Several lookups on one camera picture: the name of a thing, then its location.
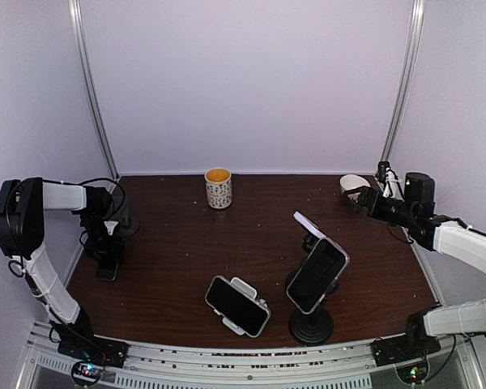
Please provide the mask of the small black phone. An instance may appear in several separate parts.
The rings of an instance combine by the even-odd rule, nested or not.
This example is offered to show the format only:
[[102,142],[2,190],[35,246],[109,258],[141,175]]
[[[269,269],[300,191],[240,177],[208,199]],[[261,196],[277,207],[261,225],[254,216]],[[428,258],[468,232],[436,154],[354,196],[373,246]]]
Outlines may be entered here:
[[96,278],[103,281],[114,281],[117,278],[118,262],[101,260],[97,263]]

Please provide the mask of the large black phone silver edge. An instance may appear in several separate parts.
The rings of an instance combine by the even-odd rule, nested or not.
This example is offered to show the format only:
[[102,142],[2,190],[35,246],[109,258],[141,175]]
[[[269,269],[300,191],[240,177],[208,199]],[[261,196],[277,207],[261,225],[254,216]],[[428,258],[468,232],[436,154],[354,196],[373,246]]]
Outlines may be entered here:
[[331,294],[349,262],[350,257],[341,246],[328,237],[319,239],[288,282],[288,298],[302,314],[312,314]]

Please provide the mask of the black round-base phone stand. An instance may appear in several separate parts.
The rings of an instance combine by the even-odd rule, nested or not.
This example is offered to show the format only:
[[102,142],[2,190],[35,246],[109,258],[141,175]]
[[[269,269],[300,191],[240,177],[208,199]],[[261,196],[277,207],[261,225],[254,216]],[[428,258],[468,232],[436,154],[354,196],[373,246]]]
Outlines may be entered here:
[[[286,279],[286,287],[294,273],[291,272]],[[331,294],[338,288],[338,281]],[[317,346],[329,340],[334,331],[334,320],[325,310],[324,305],[327,294],[312,314],[302,314],[297,308],[290,315],[288,330],[292,338],[299,344],[305,346]]]

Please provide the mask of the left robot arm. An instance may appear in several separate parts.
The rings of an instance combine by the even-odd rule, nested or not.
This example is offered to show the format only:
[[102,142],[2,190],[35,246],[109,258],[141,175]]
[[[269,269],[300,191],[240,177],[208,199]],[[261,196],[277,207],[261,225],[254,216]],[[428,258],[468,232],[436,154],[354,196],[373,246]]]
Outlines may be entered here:
[[82,247],[97,261],[97,276],[114,280],[124,257],[130,230],[126,196],[113,196],[96,179],[80,184],[42,177],[5,181],[0,189],[0,249],[13,275],[28,282],[52,324],[84,360],[100,353],[84,308],[68,293],[53,268],[45,246],[45,212],[69,211],[79,216],[86,238]]

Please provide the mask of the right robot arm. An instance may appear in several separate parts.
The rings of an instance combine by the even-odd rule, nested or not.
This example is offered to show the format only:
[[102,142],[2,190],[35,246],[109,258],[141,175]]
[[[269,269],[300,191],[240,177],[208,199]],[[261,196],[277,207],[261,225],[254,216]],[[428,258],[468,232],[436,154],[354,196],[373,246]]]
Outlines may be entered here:
[[[459,218],[434,213],[435,181],[425,173],[410,172],[400,199],[386,197],[370,186],[342,191],[356,211],[407,230],[409,238],[429,251],[448,255],[486,274],[486,233]],[[431,340],[443,335],[486,336],[486,299],[455,306],[441,306],[415,313],[407,320],[399,340],[405,357],[417,357]]]

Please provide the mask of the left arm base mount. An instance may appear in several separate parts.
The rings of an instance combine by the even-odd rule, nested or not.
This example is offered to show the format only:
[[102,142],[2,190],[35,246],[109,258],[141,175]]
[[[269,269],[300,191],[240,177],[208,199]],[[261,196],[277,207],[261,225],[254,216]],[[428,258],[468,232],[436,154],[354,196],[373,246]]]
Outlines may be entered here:
[[79,314],[75,323],[64,323],[58,318],[50,323],[59,336],[58,352],[76,359],[70,377],[79,387],[96,385],[106,367],[124,366],[129,345],[96,336],[86,314]]

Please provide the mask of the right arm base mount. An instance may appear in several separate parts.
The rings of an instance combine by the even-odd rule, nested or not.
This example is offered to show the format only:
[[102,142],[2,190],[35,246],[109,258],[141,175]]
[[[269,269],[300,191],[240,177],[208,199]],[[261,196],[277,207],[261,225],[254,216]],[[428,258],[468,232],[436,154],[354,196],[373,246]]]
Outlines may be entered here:
[[426,333],[423,316],[412,314],[402,335],[371,343],[376,366],[394,365],[398,378],[413,387],[430,378],[428,357],[441,350],[439,339]]

